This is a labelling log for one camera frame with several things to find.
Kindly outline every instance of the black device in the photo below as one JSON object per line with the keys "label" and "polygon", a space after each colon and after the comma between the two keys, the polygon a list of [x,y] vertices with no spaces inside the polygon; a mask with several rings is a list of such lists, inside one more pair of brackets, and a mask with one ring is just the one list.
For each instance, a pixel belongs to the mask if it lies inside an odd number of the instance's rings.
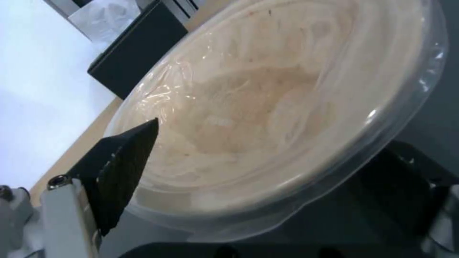
{"label": "black device", "polygon": [[88,73],[125,99],[188,31],[160,1],[151,2],[91,64]]}

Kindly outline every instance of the screw head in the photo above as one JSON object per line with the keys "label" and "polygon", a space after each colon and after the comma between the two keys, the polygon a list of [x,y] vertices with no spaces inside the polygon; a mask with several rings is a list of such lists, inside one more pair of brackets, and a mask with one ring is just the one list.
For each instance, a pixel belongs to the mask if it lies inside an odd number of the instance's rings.
{"label": "screw head", "polygon": [[68,175],[59,175],[48,181],[48,190],[54,190],[72,183],[72,178]]}
{"label": "screw head", "polygon": [[7,185],[0,185],[0,198],[7,201],[11,202],[13,200],[13,191],[11,188]]}

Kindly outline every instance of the creamy mixture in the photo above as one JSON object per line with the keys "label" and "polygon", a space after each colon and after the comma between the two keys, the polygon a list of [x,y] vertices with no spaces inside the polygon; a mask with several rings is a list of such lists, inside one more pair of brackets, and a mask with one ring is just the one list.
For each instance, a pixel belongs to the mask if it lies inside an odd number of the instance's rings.
{"label": "creamy mixture", "polygon": [[241,0],[156,65],[108,133],[158,117],[141,185],[189,192],[183,211],[243,206],[313,177],[384,110],[419,55],[422,18],[419,0]]}

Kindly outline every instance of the gray surface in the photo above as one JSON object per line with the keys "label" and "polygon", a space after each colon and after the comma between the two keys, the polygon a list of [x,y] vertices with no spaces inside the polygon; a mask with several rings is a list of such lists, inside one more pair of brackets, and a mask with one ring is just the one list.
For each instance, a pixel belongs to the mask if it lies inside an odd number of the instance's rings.
{"label": "gray surface", "polygon": [[450,51],[440,83],[398,136],[459,175],[459,1],[441,0]]}

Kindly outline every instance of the clear plastic container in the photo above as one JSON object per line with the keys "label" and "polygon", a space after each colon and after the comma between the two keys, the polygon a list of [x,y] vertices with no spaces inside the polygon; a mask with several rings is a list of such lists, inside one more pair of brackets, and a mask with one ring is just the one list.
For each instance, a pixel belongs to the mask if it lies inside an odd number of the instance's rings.
{"label": "clear plastic container", "polygon": [[106,135],[160,119],[128,210],[234,241],[271,230],[381,150],[447,54],[435,0],[240,0],[178,43]]}

